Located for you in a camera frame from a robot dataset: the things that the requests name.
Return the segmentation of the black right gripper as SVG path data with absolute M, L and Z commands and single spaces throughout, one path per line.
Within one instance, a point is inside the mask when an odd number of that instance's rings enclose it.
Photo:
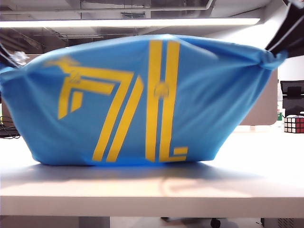
M 266 50 L 272 50 L 273 54 L 286 51 L 288 57 L 304 55 L 304 0 L 283 0 L 289 6 L 287 15 L 266 46 Z

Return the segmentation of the left gripper tape-wrapped finger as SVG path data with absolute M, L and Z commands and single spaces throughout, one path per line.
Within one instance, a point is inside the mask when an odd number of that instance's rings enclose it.
M 27 55 L 23 51 L 15 51 L 12 54 L 12 60 L 16 66 L 21 67 L 27 63 Z

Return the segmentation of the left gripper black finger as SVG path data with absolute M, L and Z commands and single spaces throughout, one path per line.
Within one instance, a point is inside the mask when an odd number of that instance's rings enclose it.
M 0 44 L 0 68 L 4 69 L 7 67 L 18 68 L 18 64 L 10 57 L 9 52 L 5 47 Z

